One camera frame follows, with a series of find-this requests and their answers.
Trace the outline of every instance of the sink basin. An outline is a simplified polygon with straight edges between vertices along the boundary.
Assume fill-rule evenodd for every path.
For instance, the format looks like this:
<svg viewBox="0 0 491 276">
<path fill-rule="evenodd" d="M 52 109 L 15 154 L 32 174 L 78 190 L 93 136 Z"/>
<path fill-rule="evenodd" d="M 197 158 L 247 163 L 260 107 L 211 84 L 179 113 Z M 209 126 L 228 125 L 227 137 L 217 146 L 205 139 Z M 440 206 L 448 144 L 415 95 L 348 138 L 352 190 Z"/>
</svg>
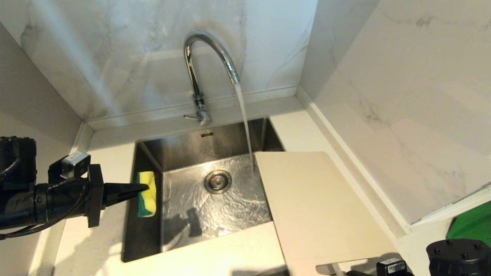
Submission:
<svg viewBox="0 0 491 276">
<path fill-rule="evenodd" d="M 283 151 L 267 118 L 248 121 L 253 152 Z M 153 171 L 157 212 L 138 218 L 128 205 L 124 262 L 234 233 L 272 220 L 247 149 L 244 123 L 138 141 L 133 182 Z"/>
</svg>

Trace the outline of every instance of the yellow sponge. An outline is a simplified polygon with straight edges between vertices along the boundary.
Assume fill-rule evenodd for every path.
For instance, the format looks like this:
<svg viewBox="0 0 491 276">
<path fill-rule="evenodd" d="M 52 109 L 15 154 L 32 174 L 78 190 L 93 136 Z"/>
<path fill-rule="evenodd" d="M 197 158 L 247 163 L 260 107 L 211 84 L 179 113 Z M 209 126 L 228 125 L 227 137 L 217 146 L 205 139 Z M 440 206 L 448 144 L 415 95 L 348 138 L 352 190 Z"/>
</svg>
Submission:
<svg viewBox="0 0 491 276">
<path fill-rule="evenodd" d="M 157 210 L 157 189 L 155 188 L 155 175 L 152 171 L 139 172 L 137 182 L 148 185 L 148 190 L 140 192 L 138 196 L 138 217 L 152 217 L 155 215 L 155 211 Z"/>
</svg>

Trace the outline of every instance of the cutting board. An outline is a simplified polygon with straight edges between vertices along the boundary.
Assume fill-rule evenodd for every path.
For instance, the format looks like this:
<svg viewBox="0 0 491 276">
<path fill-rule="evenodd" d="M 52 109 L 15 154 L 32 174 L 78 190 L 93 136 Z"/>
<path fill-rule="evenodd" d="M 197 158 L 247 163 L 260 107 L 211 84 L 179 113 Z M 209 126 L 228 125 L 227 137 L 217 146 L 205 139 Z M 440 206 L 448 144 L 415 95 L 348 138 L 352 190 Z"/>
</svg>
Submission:
<svg viewBox="0 0 491 276">
<path fill-rule="evenodd" d="M 325 152 L 258 152 L 256 159 L 292 276 L 395 252 Z"/>
</svg>

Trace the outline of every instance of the faucet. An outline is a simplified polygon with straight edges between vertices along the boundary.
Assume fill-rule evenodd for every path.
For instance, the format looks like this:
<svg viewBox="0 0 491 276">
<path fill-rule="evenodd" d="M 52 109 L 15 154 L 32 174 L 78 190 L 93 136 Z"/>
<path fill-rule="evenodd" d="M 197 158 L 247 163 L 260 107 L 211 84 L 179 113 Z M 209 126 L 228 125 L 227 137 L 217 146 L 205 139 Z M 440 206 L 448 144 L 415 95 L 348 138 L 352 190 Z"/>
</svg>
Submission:
<svg viewBox="0 0 491 276">
<path fill-rule="evenodd" d="M 204 126 L 212 121 L 212 118 L 208 114 L 206 109 L 204 94 L 199 90 L 198 80 L 196 79 L 196 71 L 192 64 L 192 50 L 191 45 L 195 41 L 203 41 L 208 44 L 217 54 L 219 55 L 221 61 L 225 65 L 228 76 L 232 84 L 239 83 L 239 75 L 237 70 L 235 70 L 234 62 L 228 54 L 227 50 L 219 42 L 219 40 L 207 31 L 203 30 L 193 30 L 191 31 L 184 41 L 184 56 L 186 58 L 186 64 L 188 66 L 189 77 L 191 78 L 192 88 L 194 89 L 194 94 L 192 96 L 194 101 L 194 106 L 196 107 L 196 116 L 194 115 L 184 115 L 186 119 L 195 119 L 199 121 L 199 124 Z"/>
</svg>

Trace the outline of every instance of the running water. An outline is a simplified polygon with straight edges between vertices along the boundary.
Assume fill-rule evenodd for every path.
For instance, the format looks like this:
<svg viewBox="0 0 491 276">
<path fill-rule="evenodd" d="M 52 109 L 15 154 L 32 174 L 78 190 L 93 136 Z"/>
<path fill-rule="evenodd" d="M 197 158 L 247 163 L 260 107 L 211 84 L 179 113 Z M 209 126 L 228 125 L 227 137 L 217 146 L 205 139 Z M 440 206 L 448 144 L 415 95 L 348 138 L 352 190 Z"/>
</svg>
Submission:
<svg viewBox="0 0 491 276">
<path fill-rule="evenodd" d="M 249 135 L 249 126 L 247 124 L 247 114 L 246 114 L 246 107 L 244 105 L 244 98 L 242 97 L 242 89 L 240 83 L 234 84 L 235 86 L 235 92 L 237 92 L 237 97 L 239 98 L 239 103 L 241 105 L 241 111 L 242 111 L 242 120 L 244 120 L 244 126 L 245 126 L 245 136 L 247 136 L 247 146 L 249 147 L 249 158 L 250 158 L 250 171 L 252 175 L 254 175 L 254 159 L 252 158 L 252 147 L 250 145 L 250 135 Z"/>
</svg>

